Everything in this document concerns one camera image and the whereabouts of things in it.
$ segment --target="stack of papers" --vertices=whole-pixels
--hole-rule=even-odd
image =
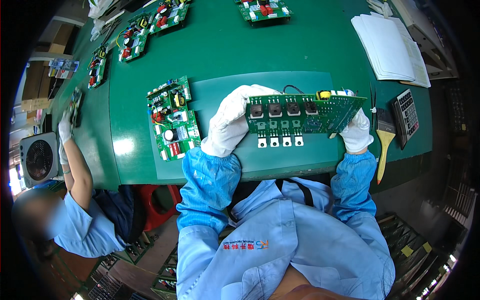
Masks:
[[[398,18],[374,13],[354,17],[351,22],[363,44],[378,80],[400,80],[430,87],[427,68],[417,43]]]

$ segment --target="circuit board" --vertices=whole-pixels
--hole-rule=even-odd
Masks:
[[[129,61],[140,56],[145,48],[148,37],[150,14],[143,12],[128,20],[130,25],[122,32],[123,41],[120,46],[119,62]]]
[[[275,18],[287,18],[287,20],[289,20],[290,15],[293,13],[282,0],[270,0],[270,8],[272,8],[273,13],[264,16],[260,12],[262,2],[265,1],[253,0],[238,5],[245,21],[257,22]]]
[[[92,59],[88,65],[88,89],[92,89],[100,85],[103,81],[103,72],[105,71],[105,64],[107,62],[107,45],[100,44],[95,51],[92,52]]]
[[[189,110],[191,100],[188,79],[170,79],[147,93],[147,113],[160,156],[165,161],[183,158],[185,153],[200,146],[195,112]]]
[[[342,130],[361,108],[366,98],[317,94],[283,94],[249,97],[245,118],[250,133],[258,134],[258,147],[303,146],[304,133],[335,133]]]
[[[67,110],[71,113],[70,124],[72,125],[72,130],[80,126],[80,107],[82,105],[82,95],[82,91],[76,87],[73,90],[70,103],[68,104]]]
[[[151,35],[175,26],[185,19],[187,15],[187,10],[190,4],[185,2],[169,1],[163,2],[161,5],[154,11],[149,18],[150,29],[149,33]]]

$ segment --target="fan grille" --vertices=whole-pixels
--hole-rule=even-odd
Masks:
[[[53,166],[53,152],[50,145],[44,140],[33,142],[26,156],[27,172],[33,180],[44,179]]]

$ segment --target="blue sleeve cover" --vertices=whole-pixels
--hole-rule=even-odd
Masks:
[[[233,154],[216,157],[205,154],[200,147],[187,152],[182,161],[187,184],[180,189],[182,202],[177,204],[181,231],[191,225],[211,227],[217,234],[227,226],[222,210],[231,202],[240,180],[241,167]]]
[[[377,207],[368,193],[370,181],[377,163],[370,151],[359,155],[345,153],[332,177],[332,193],[335,197],[333,215],[346,223],[359,212],[375,216]]]

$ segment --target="green workbench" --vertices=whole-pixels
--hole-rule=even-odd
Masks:
[[[207,135],[208,122],[221,100],[242,84],[262,84],[274,89],[293,84],[306,93],[342,87],[358,90],[359,96],[369,98],[363,106],[368,117],[371,116],[370,82],[376,88],[378,108],[387,108],[388,101],[410,88],[420,128],[404,150],[400,150],[396,141],[392,142],[387,161],[401,160],[403,166],[409,161],[416,164],[418,156],[431,151],[428,90],[377,81],[350,23],[354,15],[369,13],[367,3],[291,0],[288,7],[294,12],[290,21],[280,20],[278,25],[257,22],[252,27],[243,20],[233,0],[192,1],[185,27],[164,30],[163,36],[150,36],[144,56],[120,64],[118,48],[110,50],[107,81],[91,91],[86,88],[85,70],[90,53],[99,42],[89,41],[93,23],[86,24],[73,52],[74,58],[81,62],[79,70],[65,81],[49,110],[54,122],[58,122],[74,87],[83,90],[82,125],[75,129],[74,136],[92,171],[95,186],[112,189],[119,183],[185,182],[181,160],[165,162],[152,149],[152,126],[145,99],[148,91],[183,75],[188,76],[191,84],[193,100],[189,108],[198,113],[202,137]],[[125,13],[121,17],[123,22],[112,39],[126,26],[129,16]],[[369,149],[378,157],[378,137],[374,131],[372,135],[375,141]],[[340,136],[328,139],[326,134],[306,134],[304,143],[303,147],[259,149],[256,136],[247,134],[234,151],[242,164],[242,180],[331,172],[345,152]],[[385,177],[391,177],[388,166]],[[421,173],[417,164],[412,167],[403,182]]]

